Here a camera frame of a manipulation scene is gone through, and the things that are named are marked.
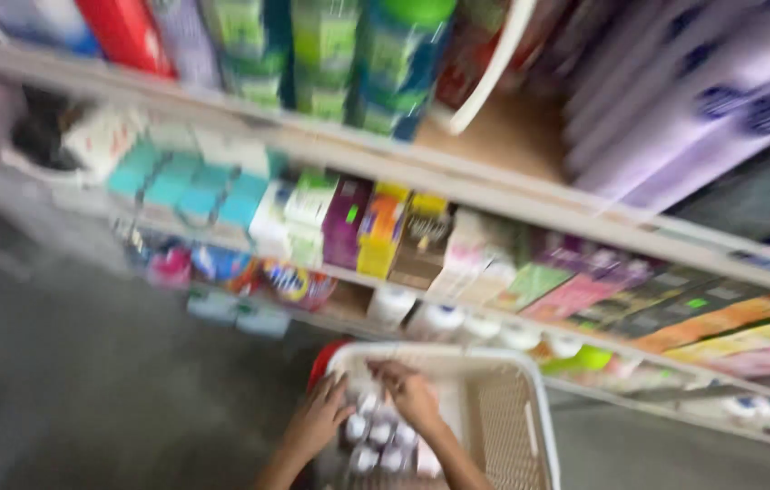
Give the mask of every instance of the concrete floor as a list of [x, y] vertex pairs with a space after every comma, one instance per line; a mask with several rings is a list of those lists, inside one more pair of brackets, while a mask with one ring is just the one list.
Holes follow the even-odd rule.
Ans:
[[[73, 262], [0, 272], [0, 490], [248, 488], [329, 338], [250, 338]], [[770, 488], [758, 442], [614, 407], [554, 428], [565, 490]]]

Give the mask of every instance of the person's hand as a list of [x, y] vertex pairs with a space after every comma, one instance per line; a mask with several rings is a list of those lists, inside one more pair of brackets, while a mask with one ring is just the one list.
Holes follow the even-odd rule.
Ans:
[[305, 465], [334, 438], [339, 425], [354, 413], [354, 407], [343, 407], [347, 384], [348, 377], [336, 382], [332, 374], [315, 386], [285, 429], [282, 450], [287, 457]]
[[368, 361], [367, 366], [381, 378], [397, 410], [418, 433], [425, 436], [444, 424], [439, 399], [421, 373], [397, 361]]

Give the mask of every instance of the shopping basket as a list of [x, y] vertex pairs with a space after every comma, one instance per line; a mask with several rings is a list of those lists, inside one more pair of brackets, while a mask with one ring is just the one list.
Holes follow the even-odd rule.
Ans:
[[[548, 399], [542, 376], [529, 358], [517, 351], [431, 343], [348, 343], [333, 353], [327, 372], [371, 377], [368, 359], [399, 360], [430, 378], [442, 417], [495, 488], [560, 490]], [[347, 473], [335, 487], [391, 490], [447, 485], [444, 480], [394, 481], [382, 473]]]

